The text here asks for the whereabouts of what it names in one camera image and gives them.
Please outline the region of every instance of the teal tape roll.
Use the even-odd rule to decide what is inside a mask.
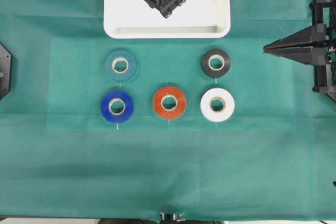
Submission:
[[[124,64],[124,69],[118,69],[118,62]],[[126,81],[130,79],[137,70],[137,63],[133,55],[124,50],[118,50],[108,55],[105,61],[105,69],[109,76],[115,81]]]

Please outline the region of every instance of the blue tape roll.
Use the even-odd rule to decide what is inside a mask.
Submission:
[[[114,66],[118,61],[125,61],[127,68],[123,72],[117,72]],[[126,81],[130,79],[137,70],[135,58],[127,51],[118,50],[108,55],[105,61],[105,69],[109,76],[115,81]]]
[[[113,101],[121,101],[124,104],[124,109],[121,113],[113,113],[111,104]],[[107,93],[100,103],[100,111],[104,118],[112,123],[123,123],[131,118],[134,112],[134,103],[132,98],[124,91],[114,90]]]

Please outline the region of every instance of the tape core hole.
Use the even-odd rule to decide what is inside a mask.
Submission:
[[[125,73],[128,68],[128,61],[124,57],[115,58],[112,62],[112,70],[116,73]]]
[[[173,111],[176,109],[178,101],[175,96],[168,94],[161,100],[161,106],[166,111]]]
[[[209,58],[209,67],[214,71],[220,71],[224,68],[225,59],[221,55],[212,55]]]
[[[114,98],[109,103],[109,110],[113,115],[121,115],[125,111],[125,103],[119,98]]]
[[[226,103],[223,98],[221,97],[214,97],[210,100],[210,108],[214,112],[222,112],[225,110]]]

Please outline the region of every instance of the black tape roll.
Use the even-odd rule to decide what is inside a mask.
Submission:
[[[219,69],[211,67],[210,61],[212,59],[219,59],[222,66]],[[219,78],[228,73],[231,67],[230,56],[221,49],[211,49],[205,53],[202,59],[203,72],[211,78]]]

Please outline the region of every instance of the white tape roll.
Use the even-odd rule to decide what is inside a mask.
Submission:
[[[211,104],[214,100],[222,101],[223,108],[215,111]],[[211,122],[224,122],[228,120],[235,111],[235,100],[225,89],[215,88],[208,90],[201,99],[201,111],[205,118]]]

